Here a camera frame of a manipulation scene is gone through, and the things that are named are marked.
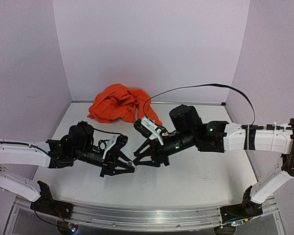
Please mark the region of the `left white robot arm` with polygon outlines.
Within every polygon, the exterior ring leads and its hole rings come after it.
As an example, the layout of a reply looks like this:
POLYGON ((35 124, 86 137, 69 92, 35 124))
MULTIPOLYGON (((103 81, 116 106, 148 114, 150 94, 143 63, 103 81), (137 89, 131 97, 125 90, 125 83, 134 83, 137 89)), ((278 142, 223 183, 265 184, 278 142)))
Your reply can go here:
POLYGON ((82 161, 101 168, 100 177, 133 173, 134 163, 122 152, 128 137, 112 133, 109 140, 94 145, 96 128, 85 121, 69 128, 60 140, 19 142, 0 139, 0 188, 13 192, 31 202, 36 202, 44 213, 56 210, 49 186, 33 182, 16 174, 9 174, 5 165, 34 165, 49 169, 72 167, 82 161))

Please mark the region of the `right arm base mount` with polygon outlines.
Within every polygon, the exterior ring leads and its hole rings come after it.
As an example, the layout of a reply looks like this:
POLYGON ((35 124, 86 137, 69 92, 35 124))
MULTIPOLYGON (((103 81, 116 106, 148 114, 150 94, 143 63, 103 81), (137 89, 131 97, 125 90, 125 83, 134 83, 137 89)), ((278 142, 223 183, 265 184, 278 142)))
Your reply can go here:
POLYGON ((257 204, 251 201, 251 189, 252 186, 246 189, 241 203, 222 206, 220 208, 222 224, 229 224, 233 221, 251 219, 263 214, 262 204, 257 204))

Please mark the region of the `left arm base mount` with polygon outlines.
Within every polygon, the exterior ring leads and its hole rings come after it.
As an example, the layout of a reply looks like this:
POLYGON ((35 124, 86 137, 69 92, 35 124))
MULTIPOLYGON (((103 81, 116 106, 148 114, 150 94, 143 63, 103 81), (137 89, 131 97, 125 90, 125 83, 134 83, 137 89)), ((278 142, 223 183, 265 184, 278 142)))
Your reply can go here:
POLYGON ((48 184, 42 181, 37 183, 40 187, 39 198, 31 203, 30 209, 47 215, 70 219, 73 212, 73 204, 53 199, 48 184))

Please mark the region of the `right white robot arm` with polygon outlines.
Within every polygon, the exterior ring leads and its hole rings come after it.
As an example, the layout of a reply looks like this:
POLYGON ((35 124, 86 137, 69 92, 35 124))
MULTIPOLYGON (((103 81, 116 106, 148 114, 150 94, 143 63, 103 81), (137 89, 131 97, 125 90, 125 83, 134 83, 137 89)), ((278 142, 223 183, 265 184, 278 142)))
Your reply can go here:
POLYGON ((169 113, 175 130, 165 129, 144 117, 134 123, 146 141, 134 152, 135 165, 160 167, 169 156, 195 146, 200 152, 224 153, 251 150, 281 153, 272 170, 245 193, 246 200, 262 204, 271 194, 294 178, 294 118, 286 124, 237 124, 228 121, 203 123, 194 106, 180 105, 169 113))

